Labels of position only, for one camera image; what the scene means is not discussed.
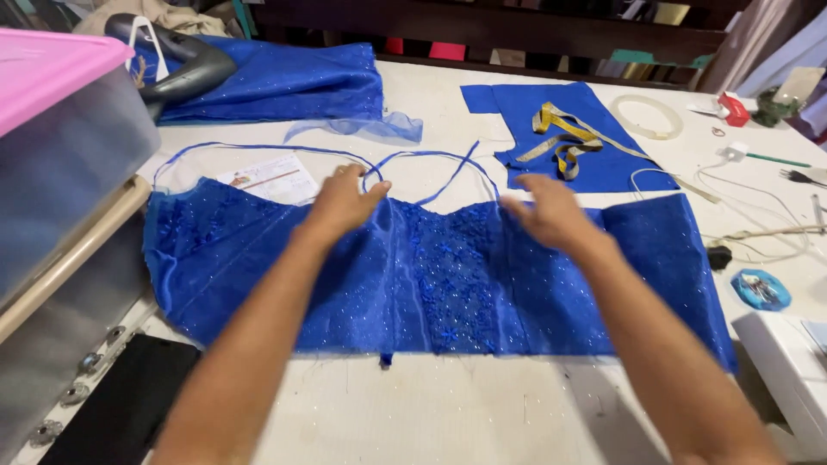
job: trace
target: plastic storage bin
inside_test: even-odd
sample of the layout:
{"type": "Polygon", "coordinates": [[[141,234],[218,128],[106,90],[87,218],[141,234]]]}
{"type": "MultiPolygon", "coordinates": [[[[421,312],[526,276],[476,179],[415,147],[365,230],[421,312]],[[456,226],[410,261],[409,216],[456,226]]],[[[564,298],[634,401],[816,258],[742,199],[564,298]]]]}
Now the plastic storage bin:
{"type": "Polygon", "coordinates": [[[0,29],[0,314],[160,146],[123,65],[133,54],[108,37],[0,29]]]}

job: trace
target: white table surface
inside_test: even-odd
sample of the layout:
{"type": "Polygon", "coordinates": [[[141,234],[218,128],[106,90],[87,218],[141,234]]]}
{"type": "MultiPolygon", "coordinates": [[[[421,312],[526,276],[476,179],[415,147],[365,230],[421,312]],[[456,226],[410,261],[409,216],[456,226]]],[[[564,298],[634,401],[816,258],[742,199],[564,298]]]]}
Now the white table surface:
{"type": "MultiPolygon", "coordinates": [[[[523,191],[506,189],[505,168],[494,151],[514,146],[500,115],[470,114],[461,96],[466,84],[564,84],[563,81],[507,74],[433,68],[378,62],[385,86],[385,106],[425,123],[423,140],[413,150],[442,150],[464,155],[477,139],[474,155],[500,188],[528,198],[523,191]]],[[[726,126],[712,117],[684,109],[688,103],[708,103],[709,95],[655,89],[590,84],[608,106],[620,95],[636,93],[675,108],[685,123],[683,133],[670,141],[633,136],[665,170],[699,185],[692,176],[700,166],[719,161],[717,149],[731,141],[749,144],[751,151],[804,161],[827,168],[827,153],[787,125],[774,129],[754,122],[746,127],[726,126]],[[726,137],[711,133],[713,126],[726,137]]],[[[657,111],[626,103],[624,114],[645,127],[668,129],[657,111]]],[[[238,144],[280,144],[291,122],[207,127],[163,127],[162,148],[139,173],[151,179],[155,168],[177,150],[204,141],[238,144]]],[[[347,150],[377,162],[403,150],[354,136],[313,130],[291,144],[347,150]]],[[[199,149],[184,157],[161,177],[160,184],[188,187],[197,175],[216,176],[286,154],[272,150],[199,149]]],[[[313,177],[321,181],[336,165],[347,161],[330,155],[297,152],[313,177]]],[[[382,169],[394,182],[390,196],[415,201],[435,192],[456,169],[457,161],[444,157],[400,158],[382,169]]],[[[729,180],[755,185],[783,199],[802,224],[815,223],[810,195],[827,194],[818,187],[796,185],[779,177],[789,166],[747,159],[712,171],[729,180]]],[[[827,170],[801,169],[827,181],[827,170]]],[[[741,208],[769,228],[786,225],[777,215],[782,206],[765,194],[716,180],[710,185],[725,194],[777,212],[741,208]]],[[[646,197],[667,193],[643,193],[646,197]]],[[[756,230],[726,204],[711,204],[687,193],[700,230],[724,235],[756,230]]],[[[827,204],[827,195],[822,195],[827,204]]],[[[471,167],[426,208],[448,213],[480,201],[491,192],[471,167]]],[[[585,207],[603,208],[635,200],[631,193],[579,194],[585,207]]],[[[715,276],[728,321],[749,311],[729,285],[743,267],[757,267],[779,278],[793,296],[786,312],[827,320],[827,239],[810,235],[805,256],[762,265],[733,262],[715,276]]],[[[793,250],[774,238],[752,240],[766,253],[793,250]]],[[[758,256],[734,246],[735,256],[758,256]]],[[[144,326],[149,334],[176,338],[157,318],[144,326]]],[[[790,459],[798,458],[795,440],[770,427],[790,459]]],[[[484,357],[432,354],[394,355],[386,372],[377,356],[310,358],[290,362],[254,463],[292,464],[654,464],[666,463],[665,448],[636,400],[624,369],[614,357],[484,357]]]]}

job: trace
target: black object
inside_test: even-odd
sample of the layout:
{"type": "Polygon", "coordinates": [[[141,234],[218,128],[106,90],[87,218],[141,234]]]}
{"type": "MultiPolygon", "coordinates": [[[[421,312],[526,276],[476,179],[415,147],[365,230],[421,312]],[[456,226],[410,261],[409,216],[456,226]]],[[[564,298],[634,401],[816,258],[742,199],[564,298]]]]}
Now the black object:
{"type": "Polygon", "coordinates": [[[781,170],[781,177],[794,183],[812,184],[827,188],[827,184],[820,183],[819,181],[810,178],[808,175],[796,170],[781,170]]]}
{"type": "Polygon", "coordinates": [[[710,247],[706,249],[706,256],[712,271],[721,271],[732,261],[732,251],[726,246],[710,247]]]}
{"type": "MultiPolygon", "coordinates": [[[[107,36],[128,41],[134,20],[135,15],[131,13],[111,15],[104,32],[107,36]]],[[[232,58],[217,47],[154,23],[152,28],[164,56],[183,63],[174,73],[138,91],[155,122],[160,119],[165,105],[182,103],[207,93],[238,70],[232,58]]],[[[146,34],[136,34],[135,45],[155,48],[146,34]]]]}
{"type": "Polygon", "coordinates": [[[136,334],[40,465],[140,465],[201,352],[136,334]]]}

